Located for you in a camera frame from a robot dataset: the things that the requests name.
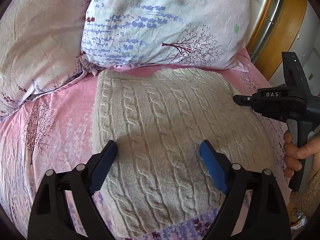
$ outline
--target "knit fabric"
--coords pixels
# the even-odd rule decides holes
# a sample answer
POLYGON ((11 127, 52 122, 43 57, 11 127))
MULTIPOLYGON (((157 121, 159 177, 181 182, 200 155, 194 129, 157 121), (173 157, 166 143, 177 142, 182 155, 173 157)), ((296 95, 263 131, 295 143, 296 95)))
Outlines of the knit fabric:
POLYGON ((235 94, 221 75, 196 68, 149 78, 100 73, 93 138, 96 152, 109 140, 118 145, 101 189, 117 236, 143 235, 221 206, 223 194, 200 158, 204 139, 247 170, 273 170, 264 126, 233 102, 235 94))
POLYGON ((311 218, 320 204, 320 171, 318 171, 318 173, 309 182, 307 192, 292 192, 290 199, 307 217, 311 218))

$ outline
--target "wooden furniture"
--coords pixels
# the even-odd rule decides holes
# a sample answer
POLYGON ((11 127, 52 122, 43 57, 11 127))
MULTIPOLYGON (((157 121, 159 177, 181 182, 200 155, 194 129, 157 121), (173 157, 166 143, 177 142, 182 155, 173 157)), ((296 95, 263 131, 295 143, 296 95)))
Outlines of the wooden furniture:
POLYGON ((267 0, 259 24, 247 45, 252 62, 267 80, 281 64, 281 52, 291 48, 306 8, 307 0, 267 0))

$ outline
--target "pink bedsheet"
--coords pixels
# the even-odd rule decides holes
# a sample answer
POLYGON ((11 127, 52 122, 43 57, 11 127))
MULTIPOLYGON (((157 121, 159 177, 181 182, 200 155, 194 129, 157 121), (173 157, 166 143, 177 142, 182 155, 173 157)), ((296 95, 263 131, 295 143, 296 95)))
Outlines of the pink bedsheet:
MULTIPOLYGON (((240 93, 251 95, 260 87, 270 86, 250 62, 245 49, 238 52, 237 59, 249 70, 248 73, 233 69, 217 72, 240 93)), ((167 66, 120 71, 135 76, 150 76, 162 67, 167 66)), ((69 88, 44 95, 34 102, 25 102, 19 111, 0 125, 0 202, 24 236, 27 235, 36 189, 44 173, 48 169, 54 169, 57 173, 69 171, 79 163, 86 163, 91 155, 95 154, 92 150, 91 126, 97 79, 89 74, 69 88)), ((270 143, 276 154, 278 174, 275 175, 287 201, 290 191, 287 187, 288 181, 282 174, 282 136, 286 125, 267 118, 261 119, 267 127, 270 143)), ((94 201, 103 219, 110 226, 110 210, 99 192, 95 193, 94 201)), ((69 208, 77 230, 84 233, 71 200, 69 208)), ((217 210, 207 212, 181 225, 163 229, 160 233, 152 232, 141 239, 202 238, 207 230, 205 225, 212 223, 216 213, 217 210)))

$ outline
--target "pillowcase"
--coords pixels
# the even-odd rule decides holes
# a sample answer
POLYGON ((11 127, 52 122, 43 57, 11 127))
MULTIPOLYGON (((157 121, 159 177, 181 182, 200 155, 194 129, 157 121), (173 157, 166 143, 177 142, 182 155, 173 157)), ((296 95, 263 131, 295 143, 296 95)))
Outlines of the pillowcase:
POLYGON ((90 1, 11 2, 0 21, 0 117, 84 72, 79 55, 90 1))
POLYGON ((82 59, 107 68, 231 68, 249 16, 249 0, 92 0, 82 59))

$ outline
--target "screw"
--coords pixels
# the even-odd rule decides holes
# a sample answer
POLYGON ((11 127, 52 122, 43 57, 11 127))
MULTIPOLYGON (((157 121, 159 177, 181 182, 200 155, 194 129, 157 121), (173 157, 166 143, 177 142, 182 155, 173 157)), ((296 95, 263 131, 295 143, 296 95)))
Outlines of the screw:
POLYGON ((45 174, 47 176, 51 176, 53 174, 53 170, 47 170, 45 174))
POLYGON ((77 167, 76 167, 77 171, 83 171, 84 168, 85 168, 85 165, 84 165, 84 164, 79 164, 79 165, 77 165, 77 167))
POLYGON ((232 168, 233 168, 234 170, 238 171, 239 169, 241 169, 241 165, 238 164, 238 163, 234 163, 234 164, 232 165, 232 168))
POLYGON ((270 176, 272 174, 271 170, 269 170, 269 169, 265 169, 263 172, 264 172, 264 174, 266 174, 268 176, 270 176))

